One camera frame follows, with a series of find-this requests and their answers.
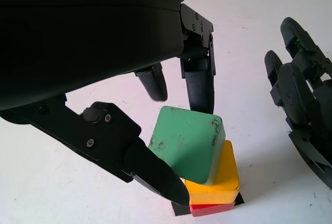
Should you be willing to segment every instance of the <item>robotic hand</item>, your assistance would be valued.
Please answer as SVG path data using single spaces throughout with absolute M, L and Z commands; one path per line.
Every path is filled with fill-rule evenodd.
M 130 72 L 152 99 L 165 101 L 160 62 L 179 57 L 190 108 L 212 113 L 213 25 L 182 1 L 0 0 L 0 116 L 33 125 L 127 183 L 135 179 L 188 205 L 182 181 L 116 105 L 95 102 L 81 115 L 65 106 L 67 92 Z
M 325 73 L 332 77 L 332 64 L 292 18 L 283 21 L 281 34 L 293 60 L 282 64 L 273 51 L 266 54 L 271 96 L 285 110 L 298 152 L 332 189 L 332 80 L 321 80 Z

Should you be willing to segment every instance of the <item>black mat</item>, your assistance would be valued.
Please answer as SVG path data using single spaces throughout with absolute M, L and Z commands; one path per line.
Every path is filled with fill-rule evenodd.
M 242 203 L 244 203 L 244 200 L 243 200 L 241 194 L 239 193 L 238 196 L 235 198 L 235 206 L 238 206 Z M 189 206 L 183 207 L 181 205 L 178 205 L 178 204 L 172 202 L 172 207 L 173 207 L 175 216 L 191 214 Z

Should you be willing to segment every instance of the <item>stacked blocks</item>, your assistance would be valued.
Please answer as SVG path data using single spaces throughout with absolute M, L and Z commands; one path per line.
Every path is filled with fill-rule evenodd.
M 194 217 L 234 207 L 240 183 L 219 116 L 163 107 L 148 147 L 185 179 Z
M 231 210 L 240 191 L 240 181 L 232 144 L 225 141 L 214 185 L 205 186 L 185 180 L 194 217 Z

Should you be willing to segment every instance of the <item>white wall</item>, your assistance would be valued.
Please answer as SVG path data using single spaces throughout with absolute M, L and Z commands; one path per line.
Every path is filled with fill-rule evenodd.
M 0 223 L 330 223 L 332 191 L 288 138 L 284 113 L 269 94 L 264 56 L 273 49 L 290 60 L 279 31 L 288 16 L 332 53 L 331 2 L 186 0 L 215 25 L 215 114 L 233 143 L 244 205 L 201 218 L 174 217 L 168 201 L 138 183 L 122 183 L 33 127 L 1 120 Z M 165 105 L 188 108 L 179 61 L 163 67 Z M 82 112 L 94 101 L 117 104 L 141 125 L 145 141 L 164 105 L 152 102 L 132 74 L 69 93 L 67 105 Z

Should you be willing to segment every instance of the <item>white surface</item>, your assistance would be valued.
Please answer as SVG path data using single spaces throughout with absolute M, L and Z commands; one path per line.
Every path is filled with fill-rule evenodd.
M 264 67 L 270 49 L 290 60 L 279 31 L 288 16 L 332 53 L 330 2 L 186 0 L 215 24 L 215 114 L 233 143 L 245 204 L 206 217 L 174 217 L 168 201 L 138 183 L 121 182 L 33 127 L 1 121 L 0 223 L 331 223 L 332 191 L 288 138 Z M 141 138 L 148 141 L 162 105 L 188 108 L 179 61 L 163 67 L 166 103 L 152 102 L 129 74 L 69 93 L 67 105 L 80 113 L 94 101 L 114 102 L 141 125 Z

